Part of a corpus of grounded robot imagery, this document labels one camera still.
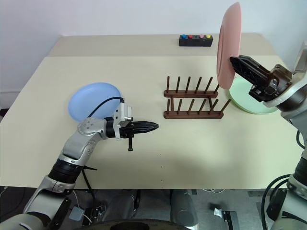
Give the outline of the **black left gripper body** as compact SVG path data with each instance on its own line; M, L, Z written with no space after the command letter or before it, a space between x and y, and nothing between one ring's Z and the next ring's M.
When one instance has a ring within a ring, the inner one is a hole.
M133 151L132 139L134 138L134 123L133 120L129 121L125 127L119 129L120 137L128 139L128 151Z

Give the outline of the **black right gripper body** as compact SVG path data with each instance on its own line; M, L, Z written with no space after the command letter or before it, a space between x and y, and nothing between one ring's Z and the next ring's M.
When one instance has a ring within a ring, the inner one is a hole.
M259 66L250 71L248 80L252 83L249 95L258 102L268 102L292 85L292 73L280 64L271 71Z

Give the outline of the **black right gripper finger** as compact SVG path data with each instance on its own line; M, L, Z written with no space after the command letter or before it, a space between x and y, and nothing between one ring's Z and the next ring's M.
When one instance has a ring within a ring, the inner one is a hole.
M250 70L260 72L262 74L269 74L270 71L263 67L260 63L254 60L250 56L239 55L239 60L241 61L242 65Z
M229 60L234 71L250 83L264 84L267 81L267 74L245 68L239 60L239 57L230 57Z

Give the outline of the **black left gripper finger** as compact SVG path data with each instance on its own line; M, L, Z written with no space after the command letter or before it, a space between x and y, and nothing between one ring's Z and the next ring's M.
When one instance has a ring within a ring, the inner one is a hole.
M158 128L159 125L154 122L149 122L149 121L135 121L134 127L135 128Z
M154 131L158 129L157 126L143 126L143 127L135 127L134 128L134 134L143 134L143 133L148 133L151 131Z

